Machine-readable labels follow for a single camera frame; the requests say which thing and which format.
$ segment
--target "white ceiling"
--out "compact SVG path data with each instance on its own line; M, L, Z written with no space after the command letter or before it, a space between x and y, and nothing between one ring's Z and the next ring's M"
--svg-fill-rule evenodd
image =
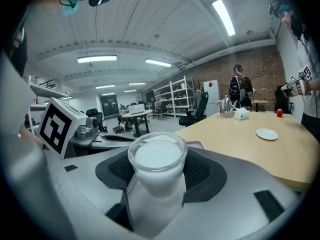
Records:
M32 5L25 22L28 67L60 78L74 92L108 84L116 85L112 92L123 92L132 90L129 83L151 86L179 71L146 59L187 65L228 47L269 39L268 29L276 28L268 12L272 0L222 0L236 33L228 36L214 1L110 0L98 7L82 1L69 16L59 4ZM247 35L248 29L253 33ZM117 61L77 62L87 55L117 55Z

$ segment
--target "box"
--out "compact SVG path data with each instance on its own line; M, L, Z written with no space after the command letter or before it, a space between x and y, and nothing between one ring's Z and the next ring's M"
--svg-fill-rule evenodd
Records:
M145 105L144 104L138 104L138 105L132 105L128 107L129 114L137 114L141 112L145 112Z
M239 108L234 112L234 118L238 120L244 120L249 118L249 110L246 110L245 108Z
M87 116L66 102L51 98L39 125L39 138L60 159L65 157L69 140L79 126L86 125Z

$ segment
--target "wooden table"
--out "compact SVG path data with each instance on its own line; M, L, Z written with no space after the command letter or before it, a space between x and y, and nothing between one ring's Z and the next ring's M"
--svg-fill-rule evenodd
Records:
M145 110L144 112L141 112L141 113L135 113L135 114L126 113L122 116L123 118L133 118L134 127L135 127L135 134L133 135L134 137L139 138L141 135L150 133L149 127L148 127L147 114L151 112L152 110ZM137 117L144 117L146 131L140 132Z
M267 104L267 103L269 103L268 100L263 100L263 99L253 100L253 104L255 104L255 112L258 112L258 105L259 104Z
M278 139L258 137L259 128L274 130ZM250 161L293 188L307 188L320 161L319 143L290 114L251 112L249 119L237 120L216 113L176 134L186 141L202 141L207 150Z

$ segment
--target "door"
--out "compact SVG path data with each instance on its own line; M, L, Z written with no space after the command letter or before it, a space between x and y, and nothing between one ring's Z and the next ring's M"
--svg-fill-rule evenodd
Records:
M208 92L208 104L215 104L220 100L218 80L211 80L203 83L204 91Z
M105 117L119 114L117 95L102 96L101 104Z
M206 118L214 115L215 113L218 112L217 106L216 104L207 104L206 108L205 108L205 112L206 112Z

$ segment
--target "white plate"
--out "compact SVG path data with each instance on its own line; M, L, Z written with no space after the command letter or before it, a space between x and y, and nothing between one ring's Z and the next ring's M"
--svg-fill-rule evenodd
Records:
M268 141L274 141L274 140L278 139L278 134L274 130L261 128L261 129L256 130L255 133L260 138L268 140Z

